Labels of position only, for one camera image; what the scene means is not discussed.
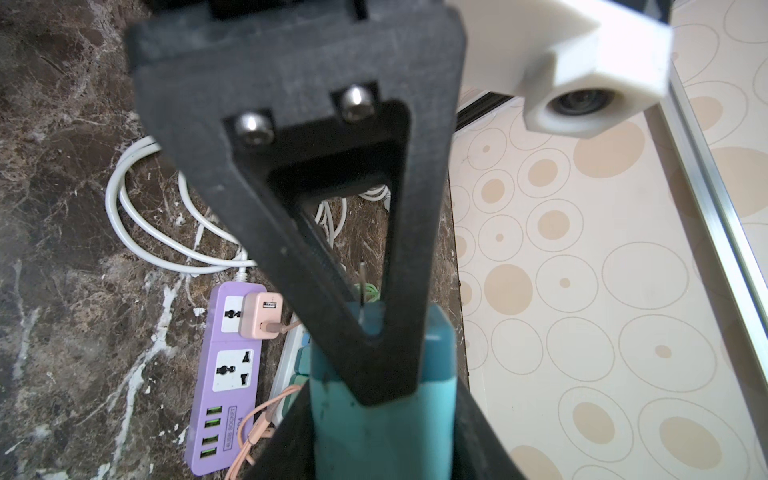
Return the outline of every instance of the pink usb connector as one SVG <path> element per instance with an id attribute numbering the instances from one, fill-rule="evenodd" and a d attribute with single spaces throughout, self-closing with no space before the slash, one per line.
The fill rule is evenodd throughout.
<path id="1" fill-rule="evenodd" d="M 273 339 L 283 332 L 280 315 L 283 296 L 274 292 L 249 293 L 243 301 L 240 336 L 247 339 Z"/>

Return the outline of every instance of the white plastic housing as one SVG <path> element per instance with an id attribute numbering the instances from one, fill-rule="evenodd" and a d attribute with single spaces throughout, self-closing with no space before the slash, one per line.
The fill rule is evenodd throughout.
<path id="1" fill-rule="evenodd" d="M 667 94 L 672 28 L 608 0 L 448 0 L 468 36 L 464 85 L 525 97 L 531 131 L 593 137 Z M 615 93 L 569 117 L 550 102 L 574 90 Z"/>

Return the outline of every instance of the metal strip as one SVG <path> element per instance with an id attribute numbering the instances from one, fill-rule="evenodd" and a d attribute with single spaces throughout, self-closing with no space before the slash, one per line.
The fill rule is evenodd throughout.
<path id="1" fill-rule="evenodd" d="M 680 155 L 680 164 L 688 179 L 694 201 L 699 207 L 704 226 L 741 315 L 757 365 L 763 374 L 763 380 L 768 381 L 768 288 L 674 68 L 670 72 L 669 95 L 661 101 L 660 106 Z"/>

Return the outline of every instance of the universal power socket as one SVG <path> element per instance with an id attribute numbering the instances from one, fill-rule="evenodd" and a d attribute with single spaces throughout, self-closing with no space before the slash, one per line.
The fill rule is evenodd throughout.
<path id="1" fill-rule="evenodd" d="M 264 285 L 244 282 L 211 290 L 184 453 L 195 475 L 229 468 L 240 451 L 237 428 L 256 403 L 261 340 L 244 339 L 238 330 L 244 297 L 260 292 Z"/>

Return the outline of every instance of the marble countertop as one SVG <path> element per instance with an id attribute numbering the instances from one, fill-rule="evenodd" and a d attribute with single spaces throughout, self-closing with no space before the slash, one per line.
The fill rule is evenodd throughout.
<path id="1" fill-rule="evenodd" d="M 159 270 L 127 251 L 104 212 L 115 161 L 145 134 L 121 33 L 147 15 L 136 0 L 0 5 L 0 478 L 193 478 L 182 455 L 204 309 L 233 273 Z M 198 225 L 176 181 L 159 155 L 137 165 L 128 186 L 148 220 L 191 246 Z M 447 190 L 432 299 L 455 324 L 466 380 Z M 184 262 L 127 225 L 152 253 Z M 378 284 L 385 238 L 382 203 L 350 198 L 340 261 L 351 272 L 362 257 Z M 209 233 L 197 248 L 233 252 Z M 270 287 L 256 269 L 250 280 Z M 259 401 L 281 349 L 263 348 Z"/>

